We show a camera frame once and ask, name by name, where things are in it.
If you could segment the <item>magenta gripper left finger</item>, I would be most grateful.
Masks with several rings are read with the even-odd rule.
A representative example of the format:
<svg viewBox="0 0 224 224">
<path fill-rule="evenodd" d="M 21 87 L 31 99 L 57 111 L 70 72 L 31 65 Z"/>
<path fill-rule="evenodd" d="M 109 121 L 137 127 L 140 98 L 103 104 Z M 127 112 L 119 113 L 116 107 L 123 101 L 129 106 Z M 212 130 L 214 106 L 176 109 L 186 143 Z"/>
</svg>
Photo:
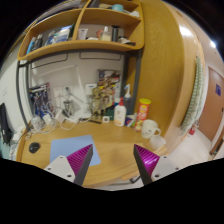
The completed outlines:
<svg viewBox="0 0 224 224">
<path fill-rule="evenodd" d="M 93 156 L 93 145 L 87 145 L 68 156 L 58 156 L 46 168 L 56 176 L 82 186 Z"/>
</svg>

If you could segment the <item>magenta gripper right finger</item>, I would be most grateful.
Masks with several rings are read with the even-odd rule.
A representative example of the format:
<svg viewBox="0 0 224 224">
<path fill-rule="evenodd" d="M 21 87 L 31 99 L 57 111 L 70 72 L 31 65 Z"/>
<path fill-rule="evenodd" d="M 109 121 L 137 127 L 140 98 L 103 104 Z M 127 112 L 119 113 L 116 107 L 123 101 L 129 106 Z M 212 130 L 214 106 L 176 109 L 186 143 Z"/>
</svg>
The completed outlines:
<svg viewBox="0 0 224 224">
<path fill-rule="evenodd" d="M 143 185 L 150 184 L 179 170 L 168 156 L 158 156 L 142 146 L 134 145 L 134 158 Z"/>
</svg>

